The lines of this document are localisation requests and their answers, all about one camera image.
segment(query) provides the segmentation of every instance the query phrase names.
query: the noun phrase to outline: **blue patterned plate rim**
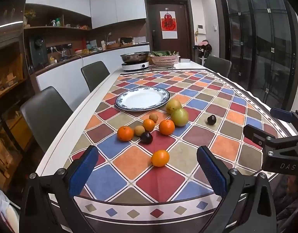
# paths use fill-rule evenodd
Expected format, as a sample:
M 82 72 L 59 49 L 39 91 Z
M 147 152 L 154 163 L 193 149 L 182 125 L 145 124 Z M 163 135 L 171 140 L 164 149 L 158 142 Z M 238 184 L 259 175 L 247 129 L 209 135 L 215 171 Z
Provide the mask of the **blue patterned plate rim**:
M 145 89 L 145 90 L 149 90 L 149 89 L 153 89 L 157 92 L 162 91 L 162 95 L 164 96 L 164 98 L 157 104 L 154 104 L 152 106 L 146 107 L 146 108 L 129 108 L 127 106 L 125 106 L 124 104 L 122 104 L 122 97 L 126 96 L 128 93 L 130 92 L 135 92 L 138 91 L 139 89 Z M 163 104 L 165 104 L 168 100 L 170 99 L 170 93 L 163 88 L 159 88 L 159 87 L 146 87 L 146 86 L 139 86 L 137 88 L 133 88 L 130 89 L 126 92 L 123 92 L 122 94 L 120 94 L 117 99 L 115 100 L 115 105 L 119 108 L 119 109 L 123 109 L 123 110 L 130 110 L 130 111 L 144 111 L 144 110 L 151 110 L 151 109 L 155 109 L 157 107 L 162 106 Z

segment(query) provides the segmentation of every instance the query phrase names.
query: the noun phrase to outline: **dining table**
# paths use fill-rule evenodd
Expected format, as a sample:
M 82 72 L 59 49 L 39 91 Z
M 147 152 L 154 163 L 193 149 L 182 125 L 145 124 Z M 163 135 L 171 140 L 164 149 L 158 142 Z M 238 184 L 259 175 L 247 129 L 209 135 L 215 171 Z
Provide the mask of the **dining table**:
M 167 90 L 188 112 L 188 123 L 164 136 L 159 123 L 170 118 L 165 105 L 144 111 L 119 109 L 117 97 L 139 86 Z M 229 169 L 258 174 L 262 171 L 262 148 L 243 136 L 243 127 L 251 124 L 275 137 L 296 135 L 269 111 L 269 106 L 241 86 L 192 61 L 167 69 L 118 69 L 74 111 L 36 173 L 46 176 L 67 168 L 94 145 L 98 161 L 74 199 L 96 232 L 199 232 L 222 199 L 213 192 L 197 162 L 198 147 L 206 145 Z M 128 142 L 118 140 L 121 126 L 142 125 L 150 114 L 158 116 L 151 144 L 137 136 Z M 216 116 L 214 125 L 206 122 L 210 115 Z M 170 155 L 163 167 L 151 163 L 157 150 Z M 277 174 L 264 173 L 273 183 Z M 50 200 L 62 227 L 69 230 L 55 195 L 50 194 Z

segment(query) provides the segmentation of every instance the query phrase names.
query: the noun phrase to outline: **chair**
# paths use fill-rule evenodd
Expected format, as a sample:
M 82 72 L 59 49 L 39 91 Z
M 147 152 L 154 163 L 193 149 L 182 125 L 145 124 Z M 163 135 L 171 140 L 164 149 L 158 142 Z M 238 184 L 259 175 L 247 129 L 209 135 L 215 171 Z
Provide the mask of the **chair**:
M 204 63 L 204 67 L 221 74 L 228 78 L 231 70 L 232 63 L 228 60 L 224 60 L 218 57 L 209 56 Z
M 102 61 L 82 67 L 81 72 L 90 92 L 92 92 L 110 74 Z
M 52 86 L 30 98 L 20 111 L 44 152 L 73 113 Z

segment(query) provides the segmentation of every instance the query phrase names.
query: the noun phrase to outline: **light strip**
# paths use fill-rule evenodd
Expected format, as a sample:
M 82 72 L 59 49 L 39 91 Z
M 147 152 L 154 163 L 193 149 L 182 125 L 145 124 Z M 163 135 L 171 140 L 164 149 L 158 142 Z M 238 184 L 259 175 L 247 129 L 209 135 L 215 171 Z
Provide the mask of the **light strip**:
M 4 25 L 1 25 L 1 27 L 5 27 L 5 26 L 8 26 L 8 25 L 12 25 L 12 24 L 16 24 L 16 23 L 22 23 L 23 21 L 17 21 L 17 22 L 13 22 L 13 23 L 8 23 L 8 24 L 4 24 Z

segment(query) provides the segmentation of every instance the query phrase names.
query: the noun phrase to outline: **sliding glass door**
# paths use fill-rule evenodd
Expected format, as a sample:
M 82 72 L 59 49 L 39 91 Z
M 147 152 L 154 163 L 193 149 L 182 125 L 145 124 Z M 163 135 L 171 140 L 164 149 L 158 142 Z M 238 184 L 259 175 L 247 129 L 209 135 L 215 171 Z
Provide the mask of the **sliding glass door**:
M 296 57 L 291 7 L 286 0 L 226 0 L 225 6 L 230 79 L 268 106 L 285 108 Z

